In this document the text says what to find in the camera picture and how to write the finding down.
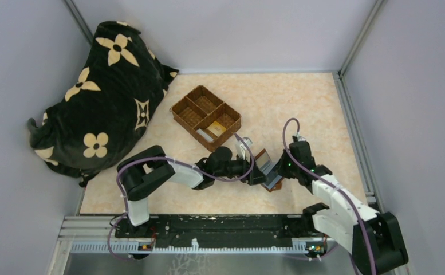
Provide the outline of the brown leather card holder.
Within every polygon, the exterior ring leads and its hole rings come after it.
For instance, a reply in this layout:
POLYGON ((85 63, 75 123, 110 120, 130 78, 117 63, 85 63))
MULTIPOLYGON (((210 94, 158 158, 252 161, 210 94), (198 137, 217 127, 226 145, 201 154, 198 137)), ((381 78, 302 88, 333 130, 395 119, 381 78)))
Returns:
POLYGON ((275 171, 276 162, 272 161, 266 149, 262 149, 256 156, 257 167, 266 175, 266 182, 261 185, 268 191, 273 192, 282 188, 283 177, 275 171))

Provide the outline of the brown woven divided basket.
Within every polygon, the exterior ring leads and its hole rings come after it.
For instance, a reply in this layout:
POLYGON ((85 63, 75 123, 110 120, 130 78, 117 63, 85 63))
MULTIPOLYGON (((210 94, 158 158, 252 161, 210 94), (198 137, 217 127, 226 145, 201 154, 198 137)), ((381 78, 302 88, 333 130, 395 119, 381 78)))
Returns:
POLYGON ((210 152, 214 152, 233 136, 242 124, 241 114, 203 85, 198 85, 182 97, 170 111, 174 120, 210 152), (220 137, 206 130, 213 121, 227 128, 220 137), (196 132, 198 129, 203 129, 214 141, 206 141, 196 132))

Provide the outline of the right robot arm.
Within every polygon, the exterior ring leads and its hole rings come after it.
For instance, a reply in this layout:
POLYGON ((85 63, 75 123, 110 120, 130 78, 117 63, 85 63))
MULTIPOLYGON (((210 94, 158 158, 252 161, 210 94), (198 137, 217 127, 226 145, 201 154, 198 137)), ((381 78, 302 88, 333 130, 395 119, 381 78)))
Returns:
POLYGON ((276 165, 286 179, 297 179, 320 203, 302 212, 302 229, 309 236, 333 238, 361 274, 384 274, 409 262, 401 228, 390 212, 381 213, 345 189, 330 169, 316 164, 310 144, 293 137, 276 165))

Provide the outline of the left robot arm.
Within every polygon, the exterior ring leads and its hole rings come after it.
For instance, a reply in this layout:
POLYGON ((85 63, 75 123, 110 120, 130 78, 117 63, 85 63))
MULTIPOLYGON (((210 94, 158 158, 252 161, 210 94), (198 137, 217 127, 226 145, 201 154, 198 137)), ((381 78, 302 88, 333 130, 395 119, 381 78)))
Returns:
POLYGON ((122 190, 128 228, 137 237, 151 229, 148 197, 165 182, 203 190, 221 182, 241 181, 253 186, 265 183, 267 176, 251 157, 233 157, 231 149, 220 146, 195 164, 169 158, 161 146, 152 146, 117 166, 117 184, 122 190))

